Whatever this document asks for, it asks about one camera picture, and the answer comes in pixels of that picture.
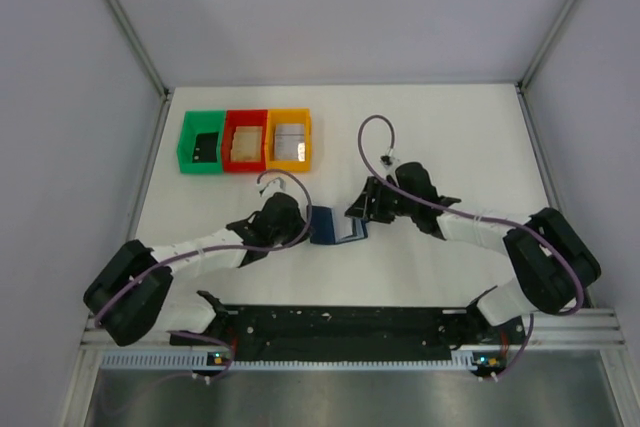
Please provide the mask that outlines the blue card holder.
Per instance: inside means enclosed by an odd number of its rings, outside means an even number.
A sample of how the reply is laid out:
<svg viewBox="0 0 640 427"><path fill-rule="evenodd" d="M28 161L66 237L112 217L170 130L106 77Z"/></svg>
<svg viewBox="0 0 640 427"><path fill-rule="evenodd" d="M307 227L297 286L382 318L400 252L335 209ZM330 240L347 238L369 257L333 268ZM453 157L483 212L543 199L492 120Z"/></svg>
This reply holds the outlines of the blue card holder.
<svg viewBox="0 0 640 427"><path fill-rule="evenodd" d="M335 246L365 240L367 225L363 220L346 217L337 210L315 205L311 208L311 244Z"/></svg>

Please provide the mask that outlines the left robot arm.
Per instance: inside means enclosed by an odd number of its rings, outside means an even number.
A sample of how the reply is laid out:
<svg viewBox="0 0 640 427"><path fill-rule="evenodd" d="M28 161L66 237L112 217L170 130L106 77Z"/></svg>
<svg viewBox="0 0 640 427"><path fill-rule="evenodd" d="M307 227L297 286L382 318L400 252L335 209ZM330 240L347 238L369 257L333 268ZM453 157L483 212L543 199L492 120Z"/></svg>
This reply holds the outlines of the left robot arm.
<svg viewBox="0 0 640 427"><path fill-rule="evenodd" d="M305 241L310 214L293 197L277 192L261 210L204 237L155 247L128 241L86 289L83 301L95 326L119 347L156 331L202 334L219 315L213 294L206 287L191 293L186 285Z"/></svg>

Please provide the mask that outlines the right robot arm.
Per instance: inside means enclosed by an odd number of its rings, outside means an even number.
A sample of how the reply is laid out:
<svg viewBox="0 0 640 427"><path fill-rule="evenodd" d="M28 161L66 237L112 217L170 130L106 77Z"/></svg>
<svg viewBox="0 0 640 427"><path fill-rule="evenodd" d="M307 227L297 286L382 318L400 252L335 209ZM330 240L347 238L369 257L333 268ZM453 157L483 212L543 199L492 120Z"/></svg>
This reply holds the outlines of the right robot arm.
<svg viewBox="0 0 640 427"><path fill-rule="evenodd" d="M498 327L536 311L568 315L582 305L585 288L601 276L599 262L558 210L506 215L474 209L440 195L418 162L402 164L384 179L368 177L345 215L382 224L407 217L424 234L506 256L513 278L467 308L481 326Z"/></svg>

